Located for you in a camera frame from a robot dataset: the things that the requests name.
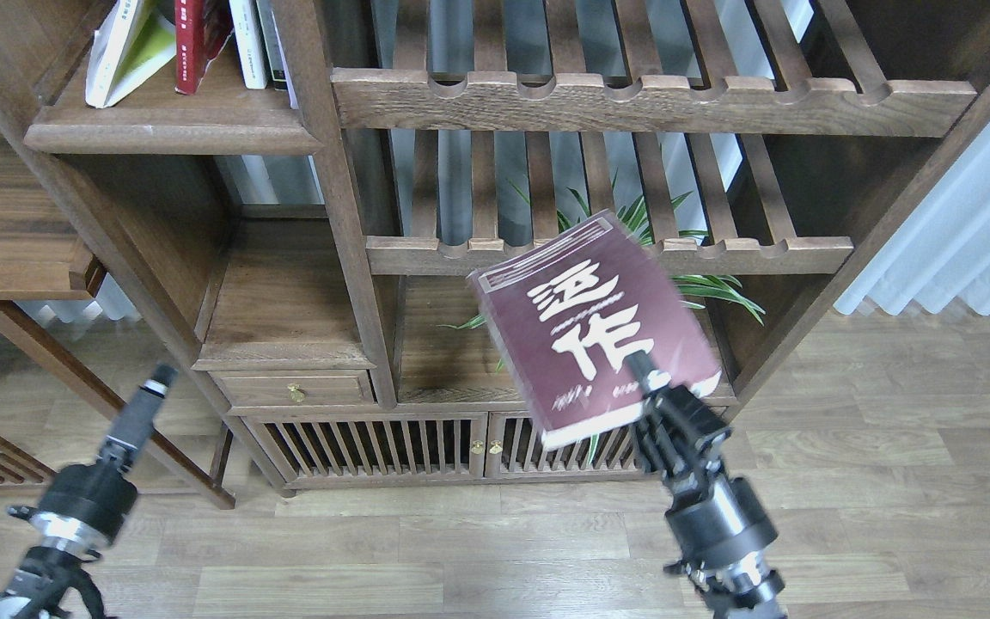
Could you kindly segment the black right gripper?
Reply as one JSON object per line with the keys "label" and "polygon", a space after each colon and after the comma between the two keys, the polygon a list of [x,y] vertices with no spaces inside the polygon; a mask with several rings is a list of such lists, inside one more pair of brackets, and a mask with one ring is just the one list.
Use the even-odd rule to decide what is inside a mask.
{"label": "black right gripper", "polygon": [[687,388],[671,387],[645,350],[625,364],[643,395],[643,415],[632,424],[645,473],[658,473],[672,496],[665,521],[693,571],[738,571],[746,560],[765,568],[778,536],[750,483],[730,477],[722,455],[731,427]]}

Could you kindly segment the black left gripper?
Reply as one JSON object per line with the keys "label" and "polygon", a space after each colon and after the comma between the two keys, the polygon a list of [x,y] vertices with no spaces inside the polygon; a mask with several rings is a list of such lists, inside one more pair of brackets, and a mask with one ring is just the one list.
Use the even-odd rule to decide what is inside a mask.
{"label": "black left gripper", "polygon": [[8,516],[27,521],[42,536],[40,544],[58,551],[101,551],[113,545],[138,497],[125,475],[153,434],[162,398],[178,375],[172,365],[155,365],[148,391],[135,393],[115,416],[95,461],[63,468],[37,506],[8,506]]}

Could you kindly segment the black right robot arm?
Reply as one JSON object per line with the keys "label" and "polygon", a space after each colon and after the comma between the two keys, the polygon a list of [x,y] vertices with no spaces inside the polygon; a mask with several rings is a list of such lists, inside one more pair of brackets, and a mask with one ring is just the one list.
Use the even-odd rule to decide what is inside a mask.
{"label": "black right robot arm", "polygon": [[681,552],[664,569],[690,579],[715,618],[785,618],[780,573],[765,560],[779,535],[747,479],[727,474],[722,446],[731,427],[684,385],[671,385],[648,353],[626,365],[643,392],[630,426],[647,474],[673,497],[665,521]]}

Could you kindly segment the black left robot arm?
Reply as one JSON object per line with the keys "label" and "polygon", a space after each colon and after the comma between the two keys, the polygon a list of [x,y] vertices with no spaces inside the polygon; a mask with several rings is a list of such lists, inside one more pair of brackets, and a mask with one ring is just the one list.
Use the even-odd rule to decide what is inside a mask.
{"label": "black left robot arm", "polygon": [[85,564],[98,561],[114,544],[138,500],[126,478],[155,432],[160,411],[178,371],[159,364],[149,380],[115,415],[93,463],[63,467],[36,506],[8,506],[13,518],[40,533],[0,591],[0,618],[68,618],[59,606],[75,589],[93,618],[106,618],[105,603]]}

